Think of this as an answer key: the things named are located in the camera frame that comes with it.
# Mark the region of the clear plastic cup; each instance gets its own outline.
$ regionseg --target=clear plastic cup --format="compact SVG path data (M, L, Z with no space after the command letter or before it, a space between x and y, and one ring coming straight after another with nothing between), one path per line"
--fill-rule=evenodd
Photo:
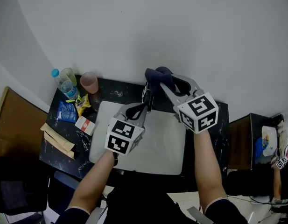
M98 79L94 72L84 73L80 78L80 83L90 94L95 94L98 91Z
M68 76L74 86L77 85L77 79L76 79L76 77L75 77L75 75L73 73L73 70L71 68L65 68L65 69L63 69L61 71L61 73L65 74L66 76Z

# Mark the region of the yellow snack packet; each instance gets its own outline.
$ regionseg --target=yellow snack packet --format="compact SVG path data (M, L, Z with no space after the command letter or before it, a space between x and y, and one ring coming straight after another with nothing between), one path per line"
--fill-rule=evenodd
M75 101L75 107L77 109L78 116L80 117L82 113L84 112L85 108L91 107L88 94L86 94L84 97L78 96L78 98Z

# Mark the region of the floor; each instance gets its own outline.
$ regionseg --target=floor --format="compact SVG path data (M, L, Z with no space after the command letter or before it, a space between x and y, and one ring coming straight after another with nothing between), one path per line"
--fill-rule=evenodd
M106 186L103 194L107 196L112 191L113 187ZM188 193L168 193L168 195L173 199L174 202L177 202L180 206L180 209L184 214L190 218L192 216L188 213L187 209L195 206L199 208L199 195L198 192L188 192ZM278 217L273 215L271 217L272 221L267 222L267 219L261 222L264 218L270 216L270 205L254 205L250 203L250 198L245 196L232 196L229 197L229 200L233 202L236 207L239 209L241 214L248 220L249 224L277 224ZM106 203L103 201L101 207L105 207ZM50 222L55 222L58 218L56 214L49 207L43 212L46 224Z

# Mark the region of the blue bottle cap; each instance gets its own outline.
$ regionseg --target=blue bottle cap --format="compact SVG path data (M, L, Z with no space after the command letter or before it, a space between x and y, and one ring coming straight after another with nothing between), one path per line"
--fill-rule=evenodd
M59 72L58 69L53 69L53 70L51 71L51 76L52 76L53 78L58 77L59 74L60 74L60 72Z

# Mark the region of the person's arm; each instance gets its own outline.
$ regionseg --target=person's arm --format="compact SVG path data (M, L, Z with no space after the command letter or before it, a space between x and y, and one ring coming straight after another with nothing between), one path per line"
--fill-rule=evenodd
M274 198L281 200L281 190L282 190L282 183L281 183L281 171L275 165L274 169Z
M106 150L78 185L69 207L80 207L91 213L105 188L114 163L112 151Z
M206 207L215 199L226 197L217 158L208 131L194 134L195 175L200 202Z

